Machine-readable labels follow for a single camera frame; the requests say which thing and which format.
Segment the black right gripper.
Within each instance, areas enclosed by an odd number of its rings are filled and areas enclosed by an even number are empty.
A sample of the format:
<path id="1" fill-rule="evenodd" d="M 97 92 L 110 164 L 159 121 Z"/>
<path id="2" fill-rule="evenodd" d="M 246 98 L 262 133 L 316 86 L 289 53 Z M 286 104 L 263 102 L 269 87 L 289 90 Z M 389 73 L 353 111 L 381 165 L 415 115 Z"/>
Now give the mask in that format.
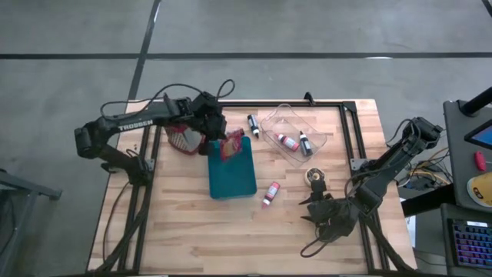
<path id="1" fill-rule="evenodd" d="M 309 204 L 309 214 L 302 219 L 313 223 L 318 235 L 350 235 L 357 222 L 358 213 L 347 199 L 335 199 L 330 193 L 325 194 L 327 186 L 324 180 L 311 181 L 312 193 L 300 202 Z"/>

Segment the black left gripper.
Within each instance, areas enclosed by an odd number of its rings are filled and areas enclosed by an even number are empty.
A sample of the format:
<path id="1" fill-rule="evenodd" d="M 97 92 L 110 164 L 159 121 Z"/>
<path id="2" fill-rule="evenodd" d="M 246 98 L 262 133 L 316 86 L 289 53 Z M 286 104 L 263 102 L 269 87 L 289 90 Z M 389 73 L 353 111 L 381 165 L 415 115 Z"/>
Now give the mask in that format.
<path id="1" fill-rule="evenodd" d="M 209 142 L 226 139 L 227 121 L 222 115 L 222 106 L 218 100 L 208 92 L 202 92 L 191 102 L 194 119 L 190 127 L 204 136 L 199 146 L 198 154 L 207 155 Z"/>

